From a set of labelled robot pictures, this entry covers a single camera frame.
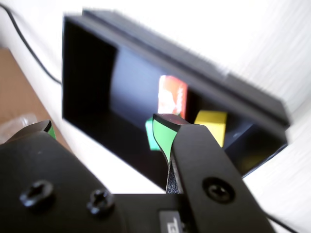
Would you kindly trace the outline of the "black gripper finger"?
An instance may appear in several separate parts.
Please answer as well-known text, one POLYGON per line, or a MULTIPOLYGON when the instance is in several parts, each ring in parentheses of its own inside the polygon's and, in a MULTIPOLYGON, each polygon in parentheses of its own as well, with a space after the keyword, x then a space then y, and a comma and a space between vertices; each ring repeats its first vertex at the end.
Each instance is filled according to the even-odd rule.
POLYGON ((46 132, 0 147, 0 230, 3 233, 123 233, 115 208, 87 208, 101 182, 46 132))
POLYGON ((207 127, 174 114, 154 114, 153 134, 170 159, 188 209, 159 212, 163 233, 180 233, 181 216, 192 232, 271 233, 273 228, 239 172, 207 127))

